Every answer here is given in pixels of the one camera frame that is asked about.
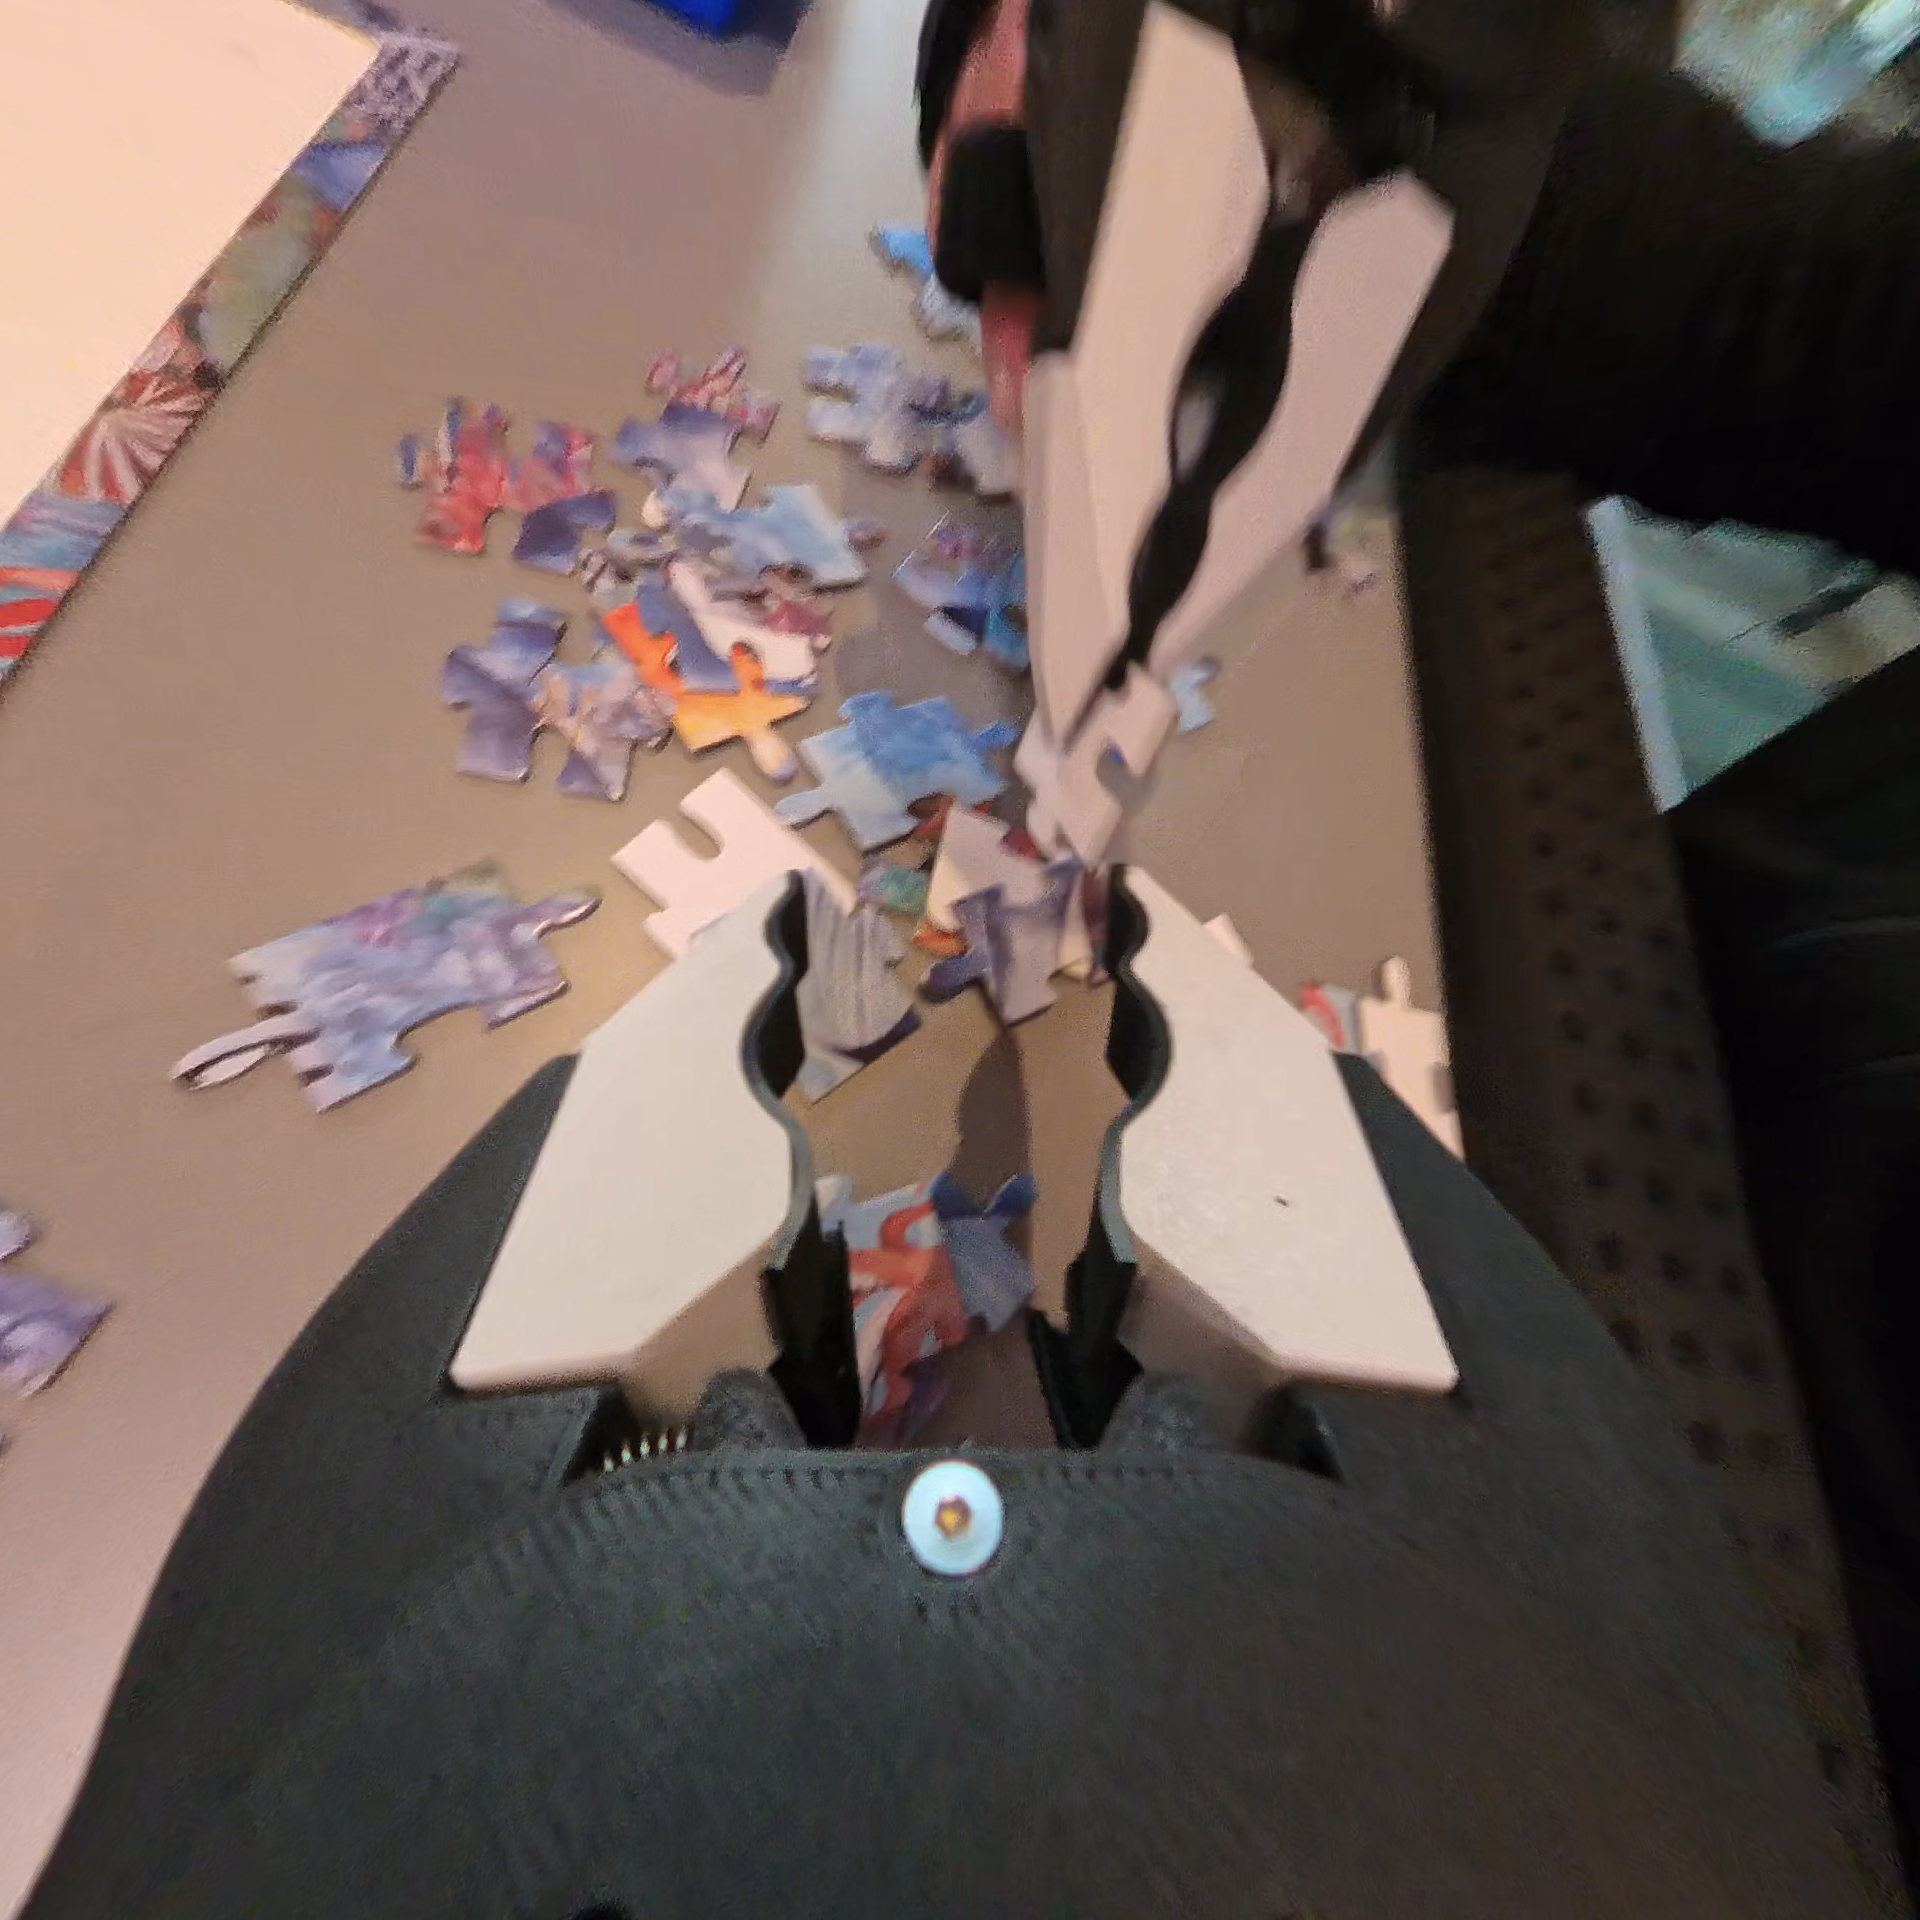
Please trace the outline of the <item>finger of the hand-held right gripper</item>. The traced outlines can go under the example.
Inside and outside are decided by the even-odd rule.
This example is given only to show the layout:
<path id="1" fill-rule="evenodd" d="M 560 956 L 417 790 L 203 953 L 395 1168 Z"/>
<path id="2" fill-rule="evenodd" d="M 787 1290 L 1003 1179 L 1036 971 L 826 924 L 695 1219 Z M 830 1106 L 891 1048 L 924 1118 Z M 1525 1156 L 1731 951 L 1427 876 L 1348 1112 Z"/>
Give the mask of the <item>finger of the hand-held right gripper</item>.
<path id="1" fill-rule="evenodd" d="M 1023 756 L 1103 731 L 1151 752 L 1173 672 L 1275 553 L 1274 297 L 1205 345 L 1269 223 L 1269 166 L 1232 40 L 1179 6 L 1072 6 L 1073 69 L 1028 57 L 1045 316 L 1023 394 L 1036 713 Z"/>
<path id="2" fill-rule="evenodd" d="M 1341 485 L 1363 426 L 1448 250 L 1453 211 L 1411 174 L 1341 195 L 1292 284 L 1285 371 L 1251 454 L 1212 492 L 1187 591 L 1164 614 L 1148 672 L 1203 657 L 1255 579 Z"/>

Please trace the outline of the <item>dark perforated panel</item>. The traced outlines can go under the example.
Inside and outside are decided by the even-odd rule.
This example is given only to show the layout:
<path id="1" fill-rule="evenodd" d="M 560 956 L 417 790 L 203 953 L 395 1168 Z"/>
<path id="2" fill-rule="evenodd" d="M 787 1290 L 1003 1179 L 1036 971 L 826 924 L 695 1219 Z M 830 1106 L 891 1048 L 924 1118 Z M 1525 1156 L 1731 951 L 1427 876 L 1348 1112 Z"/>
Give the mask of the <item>dark perforated panel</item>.
<path id="1" fill-rule="evenodd" d="M 1871 1918 L 1918 1918 L 1667 829 L 1565 482 L 1411 464 L 1407 645 L 1466 1156 L 1656 1385 Z"/>

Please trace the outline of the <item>pile of jigsaw puzzle pieces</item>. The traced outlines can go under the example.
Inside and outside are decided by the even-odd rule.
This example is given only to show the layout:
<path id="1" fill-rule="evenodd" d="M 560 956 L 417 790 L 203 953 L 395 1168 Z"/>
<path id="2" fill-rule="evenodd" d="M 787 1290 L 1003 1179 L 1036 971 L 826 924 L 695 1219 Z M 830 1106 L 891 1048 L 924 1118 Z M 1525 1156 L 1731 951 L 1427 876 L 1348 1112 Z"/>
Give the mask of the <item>pile of jigsaw puzzle pieces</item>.
<path id="1" fill-rule="evenodd" d="M 1305 234 L 1285 234 L 1274 225 L 1259 234 L 1259 247 L 1263 241 L 1281 245 L 1267 263 L 1292 286 L 1305 257 L 1292 241 L 1305 241 Z M 1282 289 L 1281 303 L 1291 323 L 1292 289 Z M 864 924 L 851 905 L 830 905 L 842 897 L 842 879 L 814 864 L 814 849 L 791 825 L 837 808 L 848 837 L 873 851 L 915 831 L 912 804 L 946 798 L 954 804 L 946 844 L 957 844 L 961 829 L 995 825 L 973 806 L 985 806 L 995 794 L 998 779 L 985 756 L 1003 746 L 1003 738 L 1005 728 L 968 731 L 946 702 L 897 709 L 883 693 L 860 693 L 842 705 L 839 728 L 801 740 L 820 778 L 815 788 L 787 794 L 766 808 L 730 773 L 712 773 L 684 798 L 682 808 L 718 843 L 718 851 L 695 854 L 666 824 L 654 824 L 619 849 L 618 864 L 660 900 L 662 910 L 648 917 L 648 937 L 674 960 L 765 880 L 785 870 L 806 880 L 808 960 L 801 986 L 806 1046 L 801 1084 L 830 1051 L 848 1057 L 875 1051 L 893 1033 L 915 1028 L 917 1020 L 912 1008 L 891 1012 L 891 1002 L 878 1012 L 860 1002 L 875 965 L 878 988 L 897 998 L 897 981 L 885 972 L 891 960 L 851 956 Z M 954 900 L 967 943 L 924 972 L 928 1002 L 978 986 L 1003 1021 L 1033 1020 L 1051 1005 L 1066 909 L 1090 869 L 1072 854 L 1045 864 L 1028 862 L 1028 869 L 1028 880 L 992 879 Z M 239 953 L 229 965 L 248 981 L 266 1020 L 196 1048 L 174 1072 L 188 1084 L 220 1084 L 251 1066 L 257 1056 L 283 1056 L 306 1082 L 311 1097 L 320 1106 L 336 1106 L 405 1072 L 411 1056 L 399 1040 L 420 1021 L 454 1008 L 506 1021 L 565 993 L 565 975 L 542 937 L 583 921 L 593 909 L 596 896 L 581 887 L 516 900 L 485 864 L 357 905 Z M 1012 1278 L 1003 1287 L 998 1281 L 995 1259 L 1012 1259 L 995 1237 L 998 1200 L 985 1214 L 967 1214 L 985 1235 L 982 1249 L 961 1241 L 967 1249 L 950 1258 L 937 1249 L 933 1224 L 921 1230 L 946 1206 L 940 1182 L 917 1187 L 917 1195 L 893 1195 L 889 1224 L 878 1200 L 864 1212 L 842 1207 L 847 1182 L 815 1182 L 815 1192 L 823 1229 L 839 1235 L 848 1255 L 860 1427 L 883 1427 L 891 1420 L 883 1414 L 883 1403 L 891 1403 L 889 1395 L 897 1385 L 912 1395 L 905 1380 L 912 1367 L 937 1354 L 943 1342 L 961 1342 L 973 1318 L 1003 1327 L 1028 1299 L 1028 1282 Z M 516 1197 L 504 1224 L 481 1229 L 477 1281 L 466 1287 L 471 1305 L 454 1301 L 457 1335 L 466 1329 Z"/>

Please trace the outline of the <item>single jigsaw puzzle piece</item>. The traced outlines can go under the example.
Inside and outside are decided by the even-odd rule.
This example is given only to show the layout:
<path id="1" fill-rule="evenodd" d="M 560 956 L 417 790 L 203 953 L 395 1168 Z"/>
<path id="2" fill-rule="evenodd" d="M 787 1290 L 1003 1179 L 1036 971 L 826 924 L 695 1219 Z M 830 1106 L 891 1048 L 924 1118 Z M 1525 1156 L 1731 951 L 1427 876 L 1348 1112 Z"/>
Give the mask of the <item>single jigsaw puzzle piece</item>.
<path id="1" fill-rule="evenodd" d="M 1175 736 L 1179 705 L 1164 682 L 1127 665 L 1115 688 L 1100 688 L 1058 745 L 1036 713 L 1014 746 L 1014 773 L 1028 790 L 1025 829 L 1051 857 L 1078 857 L 1100 869 L 1119 829 L 1127 806 L 1107 788 L 1107 764 L 1143 779 Z"/>

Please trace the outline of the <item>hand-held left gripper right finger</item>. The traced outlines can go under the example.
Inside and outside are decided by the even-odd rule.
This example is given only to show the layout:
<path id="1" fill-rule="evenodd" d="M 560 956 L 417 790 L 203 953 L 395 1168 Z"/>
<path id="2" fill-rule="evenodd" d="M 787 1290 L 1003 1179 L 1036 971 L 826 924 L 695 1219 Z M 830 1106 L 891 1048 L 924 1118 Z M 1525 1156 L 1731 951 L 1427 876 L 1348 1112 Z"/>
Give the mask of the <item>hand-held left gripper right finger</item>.
<path id="1" fill-rule="evenodd" d="M 1103 1063 L 1119 1089 L 1063 1318 L 1036 1323 L 1053 1438 L 1093 1450 L 1127 1390 L 1181 1377 L 1256 1429 L 1291 1387 L 1458 1385 L 1339 1056 L 1138 864 L 1107 886 Z"/>

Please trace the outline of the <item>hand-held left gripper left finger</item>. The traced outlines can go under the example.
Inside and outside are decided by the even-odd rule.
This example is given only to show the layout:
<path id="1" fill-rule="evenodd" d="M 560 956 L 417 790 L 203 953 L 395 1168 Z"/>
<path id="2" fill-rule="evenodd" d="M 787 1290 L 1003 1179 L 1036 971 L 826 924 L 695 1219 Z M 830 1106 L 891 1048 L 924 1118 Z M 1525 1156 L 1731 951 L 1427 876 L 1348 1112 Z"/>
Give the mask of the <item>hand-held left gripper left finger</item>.
<path id="1" fill-rule="evenodd" d="M 787 1106 L 803 1066 L 806 880 L 691 937 L 578 1048 L 451 1380 L 504 1398 L 611 1385 L 655 1423 L 765 1372 L 806 1442 L 860 1427 L 851 1278 Z"/>

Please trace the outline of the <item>pale teal cloth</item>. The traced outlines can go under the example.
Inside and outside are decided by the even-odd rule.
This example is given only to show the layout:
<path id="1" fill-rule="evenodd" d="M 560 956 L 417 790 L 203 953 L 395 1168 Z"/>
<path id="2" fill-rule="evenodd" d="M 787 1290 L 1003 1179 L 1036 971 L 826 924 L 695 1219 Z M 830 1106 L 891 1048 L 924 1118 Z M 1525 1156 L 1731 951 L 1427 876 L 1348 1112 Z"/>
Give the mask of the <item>pale teal cloth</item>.
<path id="1" fill-rule="evenodd" d="M 1918 648 L 1918 581 L 1827 543 L 1624 495 L 1588 531 L 1661 813 Z"/>

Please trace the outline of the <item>person's right hand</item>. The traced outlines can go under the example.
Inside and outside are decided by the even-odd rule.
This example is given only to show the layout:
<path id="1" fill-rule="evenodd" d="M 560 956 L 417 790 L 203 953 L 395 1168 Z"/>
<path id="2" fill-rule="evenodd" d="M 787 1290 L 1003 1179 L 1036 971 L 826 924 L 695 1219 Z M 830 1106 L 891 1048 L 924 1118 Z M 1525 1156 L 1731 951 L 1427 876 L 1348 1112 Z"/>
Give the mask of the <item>person's right hand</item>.
<path id="1" fill-rule="evenodd" d="M 924 183 L 928 239 L 940 239 L 954 141 L 985 127 L 1023 127 L 1025 109 L 1025 62 L 1028 62 L 1028 2 L 973 2 L 961 14 L 937 2 L 924 21 L 924 72 L 921 72 L 921 135 L 924 135 Z M 1036 330 L 1043 321 L 1043 289 L 1025 284 L 982 286 L 978 311 L 978 359 L 989 411 L 1008 434 L 1023 434 L 1023 390 Z"/>

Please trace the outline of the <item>puzzle board with colourful border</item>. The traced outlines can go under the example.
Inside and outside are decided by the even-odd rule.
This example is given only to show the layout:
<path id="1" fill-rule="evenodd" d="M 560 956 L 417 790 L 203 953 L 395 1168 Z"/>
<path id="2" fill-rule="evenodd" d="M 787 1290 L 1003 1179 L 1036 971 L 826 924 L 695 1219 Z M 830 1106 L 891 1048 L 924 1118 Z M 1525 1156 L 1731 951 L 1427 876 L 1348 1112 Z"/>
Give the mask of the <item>puzzle board with colourful border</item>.
<path id="1" fill-rule="evenodd" d="M 2 679 L 459 66 L 416 2 L 2 2 Z"/>

